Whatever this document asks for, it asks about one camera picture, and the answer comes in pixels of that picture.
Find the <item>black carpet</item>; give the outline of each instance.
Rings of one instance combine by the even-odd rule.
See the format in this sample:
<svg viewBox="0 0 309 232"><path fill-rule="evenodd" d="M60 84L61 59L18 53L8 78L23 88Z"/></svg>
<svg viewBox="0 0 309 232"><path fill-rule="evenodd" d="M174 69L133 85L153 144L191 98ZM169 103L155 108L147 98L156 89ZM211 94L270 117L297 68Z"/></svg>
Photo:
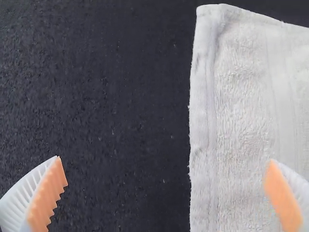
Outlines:
<svg viewBox="0 0 309 232"><path fill-rule="evenodd" d="M51 232L188 232L203 0L0 1L0 193L59 155ZM309 26L297 2L230 4Z"/></svg>

